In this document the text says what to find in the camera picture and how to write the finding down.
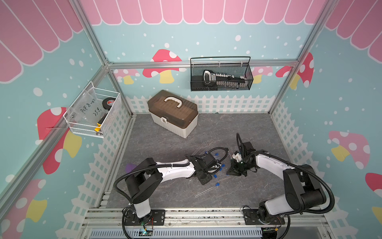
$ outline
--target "brown translucent lid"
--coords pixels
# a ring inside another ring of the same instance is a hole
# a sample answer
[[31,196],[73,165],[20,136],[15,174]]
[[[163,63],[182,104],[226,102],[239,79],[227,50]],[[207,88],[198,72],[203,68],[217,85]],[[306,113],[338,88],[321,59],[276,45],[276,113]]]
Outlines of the brown translucent lid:
[[187,128],[198,114],[195,103],[165,90],[149,99],[147,104],[151,113],[180,128]]

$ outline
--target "black wire mesh basket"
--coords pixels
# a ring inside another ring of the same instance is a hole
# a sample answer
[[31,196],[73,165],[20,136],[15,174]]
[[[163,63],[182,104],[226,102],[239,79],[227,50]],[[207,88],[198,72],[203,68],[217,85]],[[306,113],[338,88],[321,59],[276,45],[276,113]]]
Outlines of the black wire mesh basket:
[[191,64],[191,91],[250,90],[253,76],[251,57],[194,57]]

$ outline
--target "white picket fence graphic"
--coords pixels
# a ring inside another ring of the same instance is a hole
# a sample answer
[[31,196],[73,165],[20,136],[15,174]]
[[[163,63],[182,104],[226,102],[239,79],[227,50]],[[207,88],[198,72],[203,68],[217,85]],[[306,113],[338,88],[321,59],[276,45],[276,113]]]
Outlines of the white picket fence graphic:
[[[312,166],[316,174],[323,178],[325,172],[320,172],[317,168],[318,161],[314,161],[312,159],[313,152],[308,151],[308,143],[303,141],[303,135],[298,133],[298,127],[295,127],[295,121],[291,119],[291,114],[288,114],[288,107],[284,107],[285,102],[280,102],[277,105],[277,108],[272,114],[272,118],[276,125],[276,129],[281,137],[281,140],[286,147],[286,152],[288,153],[289,159],[292,163],[302,165],[309,164]],[[338,201],[340,198],[335,197],[335,206],[332,211],[325,214],[325,218],[329,223],[332,232],[338,238],[341,236],[342,238],[347,238],[346,236],[350,236],[352,239],[356,239],[356,234],[358,229],[349,226],[346,221],[346,217],[348,213],[343,211],[338,206]],[[322,206],[325,208],[329,204],[327,200],[326,204]]]
[[71,212],[64,214],[66,223],[63,228],[56,231],[59,239],[77,238],[88,209],[95,207],[96,199],[103,193],[102,187],[122,141],[122,134],[127,126],[128,118],[126,109],[119,110],[108,134],[103,139],[102,144],[98,145],[99,151],[94,153],[94,163],[89,163],[90,171],[84,174],[85,182],[78,186],[79,195],[71,200],[73,208]]
[[[126,97],[126,100],[129,104],[130,109],[135,113],[149,113],[149,107],[147,105],[147,101],[152,97],[149,96],[148,99],[145,97],[141,97],[140,99],[134,96],[132,99]],[[197,108],[199,112],[202,113],[241,113],[241,112],[254,112],[254,113],[265,113],[268,112],[273,101],[275,100],[275,96],[268,98],[268,96],[264,96],[260,98],[260,96],[256,96],[253,98],[249,96],[245,98],[244,96],[237,97],[234,96],[230,98],[226,97],[209,97],[206,96],[191,98],[187,96],[187,100],[194,102],[197,104]]]

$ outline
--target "wire basket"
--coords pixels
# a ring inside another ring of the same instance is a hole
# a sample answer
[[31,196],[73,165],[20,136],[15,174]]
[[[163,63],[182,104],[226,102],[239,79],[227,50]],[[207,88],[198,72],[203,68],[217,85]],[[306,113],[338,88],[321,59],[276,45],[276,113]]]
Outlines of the wire basket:
[[93,82],[89,82],[89,84],[85,87],[85,89],[82,91],[82,93],[75,99],[75,101],[70,105],[70,108],[72,108],[76,103],[78,103],[81,98],[84,95],[84,92],[87,91],[90,95],[93,96],[93,98],[96,101],[99,101],[102,105],[102,102],[104,99],[113,97],[115,98],[114,104],[108,111],[105,119],[103,120],[101,127],[99,125],[94,125],[90,123],[86,119],[81,119],[80,121],[76,121],[75,119],[78,119],[77,113],[73,111],[66,111],[63,115],[64,119],[66,120],[70,130],[79,135],[88,135],[88,136],[93,136],[93,137],[99,137],[99,138],[104,138],[107,135],[107,132],[114,121],[114,118],[117,115],[117,112],[119,109],[121,109],[122,102],[121,102],[121,96],[118,92],[114,91],[109,91],[105,89],[100,89],[100,88],[95,88],[93,85]]
[[[250,90],[253,82],[250,59],[251,57],[191,58],[191,91]],[[205,70],[216,74],[216,81],[205,81]]]

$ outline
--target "purple object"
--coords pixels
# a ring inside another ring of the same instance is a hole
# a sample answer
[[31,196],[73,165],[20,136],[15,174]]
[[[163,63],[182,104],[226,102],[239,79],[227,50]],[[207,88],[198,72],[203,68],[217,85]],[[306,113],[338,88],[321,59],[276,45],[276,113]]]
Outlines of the purple object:
[[126,173],[128,174],[129,172],[133,171],[133,169],[135,169],[135,167],[136,167],[135,164],[127,164],[126,168],[125,168]]

